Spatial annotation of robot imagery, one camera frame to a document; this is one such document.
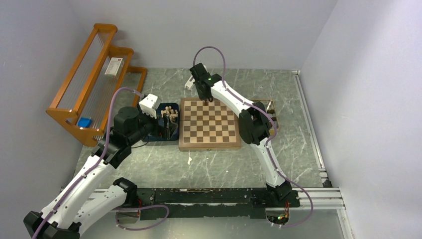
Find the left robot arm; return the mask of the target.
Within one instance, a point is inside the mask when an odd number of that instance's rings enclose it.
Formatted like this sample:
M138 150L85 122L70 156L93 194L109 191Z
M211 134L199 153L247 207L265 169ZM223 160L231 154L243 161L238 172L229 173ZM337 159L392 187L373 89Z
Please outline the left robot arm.
M87 201L101 181L131 154L134 144L150 135L166 136L155 109L123 107L112 123L65 189L40 212L25 216L23 223L33 239L78 239L109 211L141 207L136 184L125 178L115 180L101 196Z

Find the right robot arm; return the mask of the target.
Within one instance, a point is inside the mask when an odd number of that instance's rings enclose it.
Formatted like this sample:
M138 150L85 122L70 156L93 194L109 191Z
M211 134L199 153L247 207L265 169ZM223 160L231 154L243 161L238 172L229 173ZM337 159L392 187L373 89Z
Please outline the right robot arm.
M274 121L261 102L253 102L234 90L219 74L211 75L202 63L190 68L194 85L201 100L219 100L238 117L241 139L256 153L264 170L268 198L272 205L281 206L292 190L274 153L270 129Z

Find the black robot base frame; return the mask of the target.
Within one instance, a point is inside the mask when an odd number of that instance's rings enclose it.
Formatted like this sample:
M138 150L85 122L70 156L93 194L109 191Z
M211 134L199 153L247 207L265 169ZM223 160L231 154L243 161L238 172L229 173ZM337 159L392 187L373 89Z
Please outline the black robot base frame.
M291 191L278 203L269 200L267 188L158 188L137 190L137 199L119 206L119 211L141 208L142 220L163 218L249 217L266 219L266 210L298 208L299 194Z

